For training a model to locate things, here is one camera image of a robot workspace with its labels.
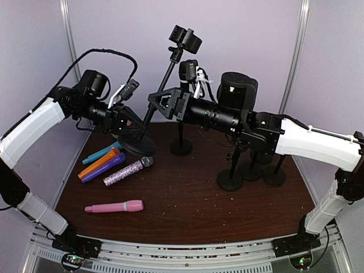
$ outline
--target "round base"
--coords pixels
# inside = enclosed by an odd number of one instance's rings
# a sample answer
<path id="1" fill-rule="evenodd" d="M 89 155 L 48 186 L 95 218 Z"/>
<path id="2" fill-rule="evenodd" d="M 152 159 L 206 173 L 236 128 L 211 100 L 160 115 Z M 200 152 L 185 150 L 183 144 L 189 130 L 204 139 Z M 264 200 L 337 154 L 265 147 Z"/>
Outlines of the round base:
<path id="1" fill-rule="evenodd" d="M 250 162 L 243 162 L 239 166 L 239 173 L 241 176 L 248 181 L 257 181 L 262 177 L 263 168 L 257 164 L 254 165 L 253 169 L 250 169 Z"/>
<path id="2" fill-rule="evenodd" d="M 254 153 L 255 153 L 255 151 L 251 150 L 250 157 L 252 159 L 254 157 Z M 272 160 L 273 160 L 272 155 L 266 155 L 266 154 L 259 153 L 258 156 L 257 156 L 257 162 L 260 163 L 260 164 L 269 164 L 269 163 L 272 162 Z"/>
<path id="3" fill-rule="evenodd" d="M 286 181 L 286 173 L 279 169 L 277 174 L 274 174 L 274 166 L 267 166 L 263 171 L 263 178 L 266 182 L 274 186 L 281 186 Z"/>
<path id="4" fill-rule="evenodd" d="M 192 151 L 192 143 L 186 139 L 183 139 L 183 144 L 180 145 L 178 139 L 172 141 L 169 146 L 171 153 L 174 155 L 188 155 Z"/>
<path id="5" fill-rule="evenodd" d="M 152 156 L 156 150 L 155 143 L 147 136 L 139 140 L 136 135 L 120 135 L 118 142 L 125 150 L 138 156 Z"/>
<path id="6" fill-rule="evenodd" d="M 221 171 L 216 178 L 217 184 L 225 191 L 233 192 L 240 189 L 243 185 L 243 178 L 240 176 L 238 172 L 234 172 L 234 176 L 232 179 L 229 179 L 229 169 L 225 169 Z"/>

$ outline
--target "wooden table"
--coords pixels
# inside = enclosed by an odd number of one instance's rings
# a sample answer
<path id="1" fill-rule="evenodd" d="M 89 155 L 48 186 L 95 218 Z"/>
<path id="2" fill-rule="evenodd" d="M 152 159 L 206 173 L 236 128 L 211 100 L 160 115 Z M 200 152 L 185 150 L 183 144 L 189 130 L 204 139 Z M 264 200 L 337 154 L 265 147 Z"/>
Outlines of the wooden table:
<path id="1" fill-rule="evenodd" d="M 216 131 L 203 133 L 227 145 Z M 244 181 L 241 189 L 226 192 L 216 184 L 219 171 L 230 168 L 226 148 L 203 139 L 198 126 L 185 126 L 193 143 L 187 156 L 169 151 L 177 138 L 177 124 L 153 123 L 147 134 L 157 145 L 154 165 L 106 187 L 102 179 L 138 158 L 126 152 L 127 162 L 86 183 L 78 179 L 88 155 L 112 144 L 111 135 L 93 133 L 77 161 L 57 211 L 78 227 L 79 234 L 138 243 L 224 243 L 270 238 L 297 232 L 299 220 L 314 205 L 291 157 L 283 163 L 287 174 L 281 187 Z M 245 152 L 240 162 L 250 160 Z M 141 199 L 144 211 L 93 214 L 85 206 Z"/>

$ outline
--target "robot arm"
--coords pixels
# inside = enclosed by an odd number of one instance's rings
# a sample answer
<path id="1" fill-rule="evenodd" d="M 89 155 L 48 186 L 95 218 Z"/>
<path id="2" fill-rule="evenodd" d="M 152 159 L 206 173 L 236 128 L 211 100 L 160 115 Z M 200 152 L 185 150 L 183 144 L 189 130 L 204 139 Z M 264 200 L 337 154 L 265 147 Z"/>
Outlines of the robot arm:
<path id="1" fill-rule="evenodd" d="M 118 90 L 119 101 L 108 105 L 98 99 L 108 79 L 97 71 L 85 71 L 80 82 L 72 87 L 55 89 L 43 103 L 0 141 L 0 194 L 4 201 L 23 214 L 43 225 L 56 240 L 53 246 L 65 251 L 76 251 L 85 246 L 91 249 L 90 257 L 96 257 L 97 240 L 84 240 L 76 236 L 76 228 L 55 212 L 43 200 L 34 195 L 22 179 L 13 171 L 22 155 L 50 128 L 63 119 L 81 117 L 99 125 L 103 132 L 122 134 L 143 132 L 142 120 L 121 102 L 128 100 L 138 83 L 130 80 Z"/>
<path id="2" fill-rule="evenodd" d="M 327 194 L 302 218 L 298 233 L 273 241 L 277 257 L 319 246 L 318 237 L 326 225 L 347 204 L 364 198 L 363 134 L 331 133 L 286 115 L 254 112 L 258 84 L 239 73 L 230 75 L 221 79 L 218 103 L 194 97 L 186 86 L 150 94 L 148 100 L 167 119 L 176 116 L 177 121 L 220 131 L 230 135 L 236 146 L 271 155 L 303 156 L 337 166 Z"/>

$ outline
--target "white wall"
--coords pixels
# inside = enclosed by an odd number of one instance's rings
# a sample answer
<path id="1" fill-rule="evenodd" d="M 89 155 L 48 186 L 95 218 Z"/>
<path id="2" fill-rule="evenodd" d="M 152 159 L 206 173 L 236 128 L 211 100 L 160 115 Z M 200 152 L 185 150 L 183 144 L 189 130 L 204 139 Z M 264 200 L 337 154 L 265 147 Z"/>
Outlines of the white wall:
<path id="1" fill-rule="evenodd" d="M 311 1 L 307 36 L 287 113 L 306 124 L 354 134 L 364 131 L 364 3 Z M 321 198 L 335 167 L 302 159 Z M 364 201 L 337 217 L 354 271 L 364 272 Z"/>
<path id="2" fill-rule="evenodd" d="M 77 54 L 87 49 L 112 48 L 133 56 L 135 79 L 141 83 L 127 103 L 144 117 L 147 95 L 156 92 L 167 70 L 168 40 L 174 26 L 192 28 L 203 40 L 197 59 L 214 80 L 238 71 L 258 80 L 255 109 L 277 112 L 291 64 L 301 1 L 184 0 L 184 1 L 69 1 Z M 81 70 L 94 68 L 110 77 L 113 90 L 126 81 L 132 64 L 117 56 L 86 57 Z M 167 87 L 179 86 L 177 69 Z M 165 121 L 159 114 L 155 121 Z"/>
<path id="3" fill-rule="evenodd" d="M 0 135 L 33 108 L 70 65 L 58 0 L 0 1 Z M 73 76 L 63 83 L 75 84 Z M 41 137 L 15 167 L 49 205 L 86 138 L 71 120 Z M 7 206 L 0 198 L 0 208 Z M 33 225 L 14 209 L 0 212 L 0 272 L 19 272 Z"/>

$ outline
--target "black camera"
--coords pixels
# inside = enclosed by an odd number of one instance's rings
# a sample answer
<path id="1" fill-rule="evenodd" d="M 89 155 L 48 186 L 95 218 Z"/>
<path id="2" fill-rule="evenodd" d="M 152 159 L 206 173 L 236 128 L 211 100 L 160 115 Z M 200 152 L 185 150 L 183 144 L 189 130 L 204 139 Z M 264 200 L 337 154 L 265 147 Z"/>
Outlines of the black camera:
<path id="1" fill-rule="evenodd" d="M 86 70 L 82 75 L 77 87 L 83 91 L 83 95 L 93 98 L 101 96 L 107 83 L 107 77 L 95 70 Z"/>
<path id="2" fill-rule="evenodd" d="M 219 105 L 229 109 L 250 110 L 255 105 L 258 82 L 238 72 L 225 72 L 217 91 Z"/>
<path id="3" fill-rule="evenodd" d="M 177 25 L 173 29 L 169 40 L 192 54 L 197 53 L 202 43 L 202 40 L 193 34 L 193 30 L 190 28 L 186 30 Z"/>

